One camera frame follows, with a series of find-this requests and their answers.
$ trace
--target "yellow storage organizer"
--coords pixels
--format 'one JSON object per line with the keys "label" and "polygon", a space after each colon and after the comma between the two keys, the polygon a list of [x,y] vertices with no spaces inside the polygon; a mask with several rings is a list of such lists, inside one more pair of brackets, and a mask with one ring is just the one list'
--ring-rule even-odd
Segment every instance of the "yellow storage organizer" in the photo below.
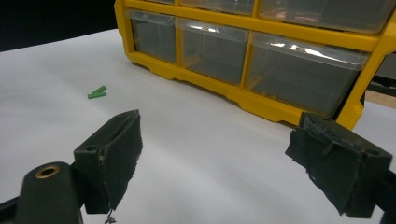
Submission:
{"label": "yellow storage organizer", "polygon": [[[383,1],[391,6],[389,10],[392,11],[392,15],[383,25],[381,31],[374,34],[369,33],[380,29],[378,26],[382,27],[381,22],[376,27],[373,26],[373,30],[370,30],[372,26],[367,26],[353,27],[351,31],[340,31],[334,30],[331,25],[327,27],[327,23],[323,25],[327,29],[305,26],[312,25],[309,23],[312,20],[301,22],[301,24],[296,24],[299,23],[298,20],[296,23],[290,23],[282,18],[279,20],[278,15],[284,16],[288,13],[294,16],[292,18],[303,17],[298,17],[300,15],[298,10],[281,11],[276,14],[271,8],[274,0],[256,0],[252,6],[244,6],[241,15],[194,7],[194,4],[200,6],[201,3],[210,3],[210,0],[195,2],[193,0],[176,0],[175,2],[172,0],[159,0],[158,2],[116,0],[115,10],[126,56],[134,63],[146,66],[152,73],[167,79],[188,81],[224,95],[237,102],[246,111],[271,121],[298,124],[303,111],[313,111],[335,119],[341,125],[352,129],[363,110],[361,97],[376,70],[386,55],[396,51],[394,0]],[[209,4],[208,8],[220,7],[229,9],[228,12],[238,13],[238,8],[235,11],[231,5],[224,6]],[[145,22],[152,22],[152,25],[141,26]],[[342,24],[340,27],[344,28],[348,25]],[[307,49],[304,46],[310,46],[307,49],[311,51],[314,49],[314,53],[306,54]],[[344,51],[344,49],[352,49],[356,53]],[[266,50],[265,55],[273,55],[273,58],[264,59],[260,55],[260,50]],[[323,61],[323,59],[331,58],[328,55],[333,55],[334,50],[340,50],[336,51],[336,57],[348,58],[348,63],[343,63],[343,60],[338,58],[331,62]],[[197,51],[203,55],[199,59],[194,57],[194,52]],[[366,60],[360,52],[366,52]],[[317,60],[316,55],[320,55],[321,58]],[[344,68],[341,73],[346,73],[346,76],[350,77],[344,81],[344,77],[340,76],[335,81],[345,82],[346,87],[335,91],[337,85],[332,84],[330,85],[331,89],[322,91],[325,98],[330,95],[333,100],[332,104],[336,105],[336,111],[334,112],[334,108],[323,104],[320,98],[317,99],[319,110],[316,110],[311,108],[312,106],[304,105],[303,95],[299,95],[300,98],[295,97],[299,93],[298,87],[301,85],[301,80],[307,82],[310,78],[316,78],[315,74],[318,71],[311,71],[311,77],[294,77],[289,73],[279,77],[277,72],[273,72],[274,75],[271,75],[271,71],[265,70],[266,67],[257,63],[257,60],[267,60],[262,61],[262,64],[272,65],[275,64],[272,63],[276,61],[274,59],[279,57],[284,61],[279,63],[278,67],[281,67],[282,64],[289,66],[289,63],[293,63],[291,70],[294,68],[298,70],[298,64],[301,63],[308,67],[314,66],[318,70],[321,68],[315,63],[330,65],[331,69]],[[262,70],[265,70],[264,74],[269,75],[256,76],[261,74]],[[283,85],[283,81],[279,84],[278,79],[288,77],[295,78],[293,81],[287,81],[289,84],[291,83],[289,86]],[[266,81],[260,86],[257,83],[262,79]],[[269,85],[268,80],[275,82]],[[282,96],[283,92],[279,92],[279,90],[283,89],[285,91],[295,90],[295,92]]]}

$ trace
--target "green object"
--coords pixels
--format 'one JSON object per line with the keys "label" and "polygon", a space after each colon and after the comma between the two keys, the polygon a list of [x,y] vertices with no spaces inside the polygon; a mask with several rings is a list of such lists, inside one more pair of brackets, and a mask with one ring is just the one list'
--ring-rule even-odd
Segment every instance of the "green object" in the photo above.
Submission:
{"label": "green object", "polygon": [[101,96],[106,96],[106,93],[103,91],[94,92],[92,94],[88,94],[88,99],[97,98],[97,97],[101,97]]}
{"label": "green object", "polygon": [[94,93],[98,93],[98,92],[102,92],[106,90],[106,86],[101,86],[99,89],[97,89],[96,91],[93,91],[92,94]]}

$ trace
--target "yellow plastic frame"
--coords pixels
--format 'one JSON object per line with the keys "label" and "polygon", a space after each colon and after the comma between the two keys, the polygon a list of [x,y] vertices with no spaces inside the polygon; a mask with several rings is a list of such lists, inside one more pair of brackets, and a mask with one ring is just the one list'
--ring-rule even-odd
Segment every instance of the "yellow plastic frame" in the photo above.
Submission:
{"label": "yellow plastic frame", "polygon": [[276,122],[284,120],[297,125],[303,110],[248,91],[245,88],[251,45],[247,46],[247,56],[244,64],[242,82],[239,86],[231,85],[214,78],[194,73],[181,66],[180,31],[178,29],[176,29],[176,64],[166,63],[135,51],[131,20],[125,15],[126,9],[142,9],[150,12],[245,28],[250,31],[249,39],[251,38],[252,31],[259,31],[323,45],[334,45],[370,52],[371,56],[367,64],[361,70],[351,93],[336,118],[339,124],[348,129],[353,129],[363,110],[361,97],[366,91],[367,86],[370,84],[370,81],[385,56],[396,51],[396,13],[393,12],[393,15],[382,32],[375,35],[365,35],[259,19],[260,2],[259,0],[255,1],[252,16],[231,15],[193,7],[182,7],[178,0],[176,0],[174,5],[165,5],[142,0],[116,0],[115,11],[124,51],[129,60],[146,66],[152,73],[161,77],[188,81],[197,86],[224,95],[228,99],[237,102],[242,109]]}

